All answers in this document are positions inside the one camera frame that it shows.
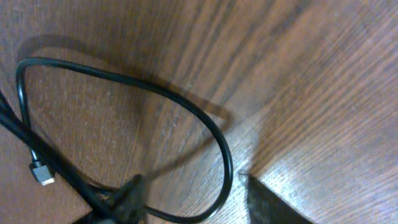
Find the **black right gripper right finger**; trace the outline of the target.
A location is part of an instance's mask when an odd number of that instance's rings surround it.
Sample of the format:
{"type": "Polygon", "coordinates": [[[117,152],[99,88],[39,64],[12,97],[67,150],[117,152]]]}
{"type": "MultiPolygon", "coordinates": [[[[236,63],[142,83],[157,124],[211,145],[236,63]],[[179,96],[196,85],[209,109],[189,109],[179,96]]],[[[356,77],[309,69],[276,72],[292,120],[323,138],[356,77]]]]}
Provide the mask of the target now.
{"type": "Polygon", "coordinates": [[[247,187],[251,224],[312,224],[257,178],[249,175],[247,187]]]}

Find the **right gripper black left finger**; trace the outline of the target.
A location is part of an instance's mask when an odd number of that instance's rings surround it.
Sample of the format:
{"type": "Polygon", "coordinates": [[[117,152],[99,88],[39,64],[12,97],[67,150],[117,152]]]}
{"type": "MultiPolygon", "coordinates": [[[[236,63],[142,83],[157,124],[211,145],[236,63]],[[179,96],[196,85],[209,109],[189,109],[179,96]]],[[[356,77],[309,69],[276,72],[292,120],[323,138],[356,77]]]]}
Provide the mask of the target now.
{"type": "MultiPolygon", "coordinates": [[[[119,218],[119,223],[139,224],[144,217],[145,178],[135,175],[128,183],[112,193],[105,202],[119,218]]],[[[103,218],[93,212],[73,222],[73,224],[117,224],[111,218],[103,218]]]]}

